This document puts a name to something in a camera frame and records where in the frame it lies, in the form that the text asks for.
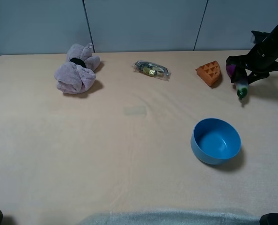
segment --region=gray blanket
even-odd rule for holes
[[[79,225],[259,225],[260,218],[207,211],[148,211],[96,214]]]

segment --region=black ribbon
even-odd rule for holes
[[[70,61],[70,62],[73,62],[73,63],[75,63],[75,64],[77,64],[77,65],[80,65],[80,66],[83,67],[83,68],[86,68],[86,65],[85,65],[85,63],[84,63],[83,60],[80,60],[80,59],[77,59],[77,58],[72,58],[72,59],[70,59],[69,61]]]

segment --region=table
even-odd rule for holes
[[[63,95],[64,54],[0,56],[0,210],[13,224],[76,224],[98,212],[153,209],[278,212],[278,72],[239,102],[225,71],[248,51],[96,53],[86,93]],[[134,73],[137,60],[172,72]],[[208,87],[195,69],[217,60]],[[190,148],[195,124],[230,122],[242,150],[207,166]]]

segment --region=orange sponge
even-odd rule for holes
[[[221,76],[220,66],[217,61],[209,62],[198,67],[196,72],[209,86],[212,86]]]

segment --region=gray fabric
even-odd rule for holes
[[[69,60],[77,58],[84,61],[86,68]],[[92,56],[92,44],[83,47],[79,44],[71,46],[66,55],[66,63],[55,72],[58,81],[57,88],[63,93],[78,94],[87,91],[94,83],[96,75],[93,72],[100,64],[100,57]]]
[[[207,211],[149,211],[90,216],[79,225],[259,225],[260,218]]]

